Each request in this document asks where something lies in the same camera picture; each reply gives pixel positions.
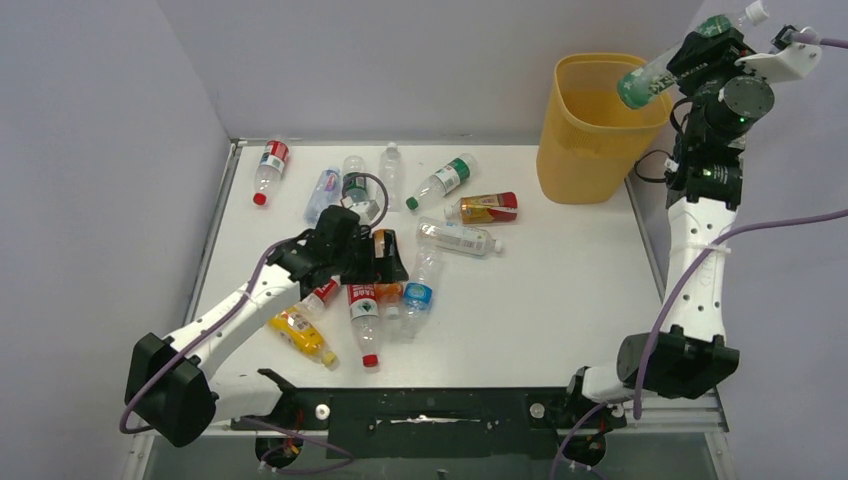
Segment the water bottle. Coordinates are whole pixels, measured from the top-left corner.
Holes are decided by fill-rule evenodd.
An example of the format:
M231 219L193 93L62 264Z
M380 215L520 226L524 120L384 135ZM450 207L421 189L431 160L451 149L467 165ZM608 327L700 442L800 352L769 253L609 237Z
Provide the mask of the water bottle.
M315 321L321 318L321 315L327 309L327 304L330 303L339 291L339 277L330 278L323 287L318 287L306 296L300 303L306 308L309 313L309 318Z
M406 206L413 211L418 207L430 208L476 173L477 159L470 153L463 153L427 177L415 194L406 199Z
M306 298L268 321L268 325L289 345L307 357L319 360L328 368L333 367L338 358L312 322L324 313L325 303L332 299L338 289L338 277L334 277L327 285L316 288Z
M271 140L265 145L253 176L253 203L263 206L277 192L288 154L289 147L283 142Z
M768 18L762 0L748 5L745 10L737 13L723 13L712 16L695 27L695 32L705 37L714 37L731 28L746 32ZM629 108L642 108L657 95L668 90L677 82L677 78L666 67L668 62L677 55L683 42L666 50L659 57L651 60L644 67L628 73L618 82L618 96Z
M365 160L358 155L351 155L345 158L342 165L342 196L350 198L353 203L368 201L368 188L365 177L350 178L354 173L362 173L365 171Z
M380 180L383 181L386 191L389 192L386 205L390 212L400 211L398 190L403 184L402 175L401 155L397 149L397 144L391 142L386 145L386 151L380 155Z
M372 368L379 365L380 318L377 316L377 295L374 285L348 285L350 327L362 352L362 365Z
M418 241L448 250L484 257L491 252L501 253L503 242L481 228L464 227L453 222L421 217L415 232Z
M318 177L318 183L315 184L315 190L312 191L312 197L309 198L309 203L306 204L306 212L303 213L303 219L306 220L306 223L310 227L314 227L318 223L318 217L321 216L321 212L339 201L340 191L339 169L330 167L321 172L321 176Z
M406 336L415 336L429 315L433 304L433 290L436 289L443 267L442 252L432 245L425 244L419 247L415 257L415 268L403 292L406 321L402 326L402 332Z

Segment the red bottle cap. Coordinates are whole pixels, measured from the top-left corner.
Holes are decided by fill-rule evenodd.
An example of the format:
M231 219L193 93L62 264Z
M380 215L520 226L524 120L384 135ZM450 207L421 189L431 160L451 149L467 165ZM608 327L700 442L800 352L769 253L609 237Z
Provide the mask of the red bottle cap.
M362 357L362 365L368 368L376 367L378 363L380 362L377 360L377 355L365 355Z

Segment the plastic bottle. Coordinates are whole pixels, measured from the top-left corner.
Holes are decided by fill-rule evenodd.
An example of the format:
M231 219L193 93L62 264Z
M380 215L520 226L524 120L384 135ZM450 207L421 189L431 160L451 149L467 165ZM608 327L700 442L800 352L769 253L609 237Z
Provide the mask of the plastic bottle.
M406 206L410 210L416 210L419 207L430 208L451 190L476 174L477 159L470 153L463 153L427 177L427 180L424 180L415 190L415 194L406 199Z
M353 173L365 171L365 160L358 155L345 158L342 165L342 196L349 197L353 203L368 201L368 187L365 177L350 178Z
M374 285L374 291L377 294L380 315L386 320L399 319L403 285L401 283L378 283Z
M429 217L421 217L415 235L421 243L430 243L479 257L503 250L503 243L492 238L492 235L483 229L463 227Z
M746 32L764 22L768 18L762 0L748 5L745 10L737 13L723 13L712 16L695 27L695 32L706 37L713 37L736 28ZM677 82L666 67L668 62L677 55L683 42L666 50L665 53L651 60L644 67L628 73L618 82L618 96L629 108L642 108L657 95L661 94Z
M403 292L403 303L406 321L402 333L412 337L421 328L424 320L430 314L433 304L433 291L439 282L444 262L442 252L432 245L424 244L418 248L415 257L415 268L409 276L406 290Z
M377 300L374 285L348 285L347 298L350 304L350 326L362 352L362 365L376 367L380 360L381 335L380 317L377 316Z
M518 218L518 198L512 192L462 197L445 207L445 218L465 225L511 222Z
M380 155L380 180L383 181L383 185L389 192L389 198L386 199L389 211L400 211L398 190L403 185L403 165L401 154L394 142L386 145L386 151Z
M309 318L314 322L321 318L324 310L327 309L327 304L330 303L336 294L339 292L339 277L332 277L329 282L323 287L318 287L300 301L309 314Z
M338 358L310 320L314 321L324 312L325 302L329 302L338 289L338 280L331 280L327 285L315 289L305 299L268 321L268 325L297 351L321 361L328 368L332 367Z
M263 206L277 193L288 155L289 147L283 142L271 140L265 145L265 152L253 176L253 203Z
M306 204L306 211L303 213L303 219L310 227L314 227L318 223L321 212L339 201L340 180L339 169L336 167L330 167L321 172L318 183L315 184L315 189L309 198L309 203Z

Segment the yellow plastic basket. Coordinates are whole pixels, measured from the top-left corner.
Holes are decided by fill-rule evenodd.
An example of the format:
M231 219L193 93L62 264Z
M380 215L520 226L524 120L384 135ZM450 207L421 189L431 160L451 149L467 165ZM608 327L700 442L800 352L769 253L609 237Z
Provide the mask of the yellow plastic basket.
M663 94L639 110L618 98L618 81L645 61L592 53L563 58L554 70L536 156L542 192L557 203L599 203L618 189L668 121Z

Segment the black cable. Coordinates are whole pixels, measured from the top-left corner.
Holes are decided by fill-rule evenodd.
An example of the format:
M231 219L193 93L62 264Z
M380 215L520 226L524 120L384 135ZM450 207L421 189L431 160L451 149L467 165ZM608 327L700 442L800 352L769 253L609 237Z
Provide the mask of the black cable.
M674 106L671 107L671 112L668 114L668 121L671 123L671 126L672 128L674 128L674 131L676 131L680 135L683 135L683 127L680 126L680 123L677 121L677 116L674 114L674 112L677 110L677 107L680 107L681 105L685 105L687 103L692 103L694 101L695 99L693 99L692 97L686 97L681 100L678 100L677 103L675 103Z
M666 152L665 150L662 150L662 149L651 150L650 152L642 155L642 158L640 158L639 160L636 160L636 163L633 164L633 173L635 173L636 176L639 177L639 180L642 180L643 182L646 182L646 183L665 183L665 178L650 178L650 177L645 177L641 173L639 173L639 164L642 163L642 160L647 158L648 155L653 155L655 153L664 153L667 158L671 158L671 154Z

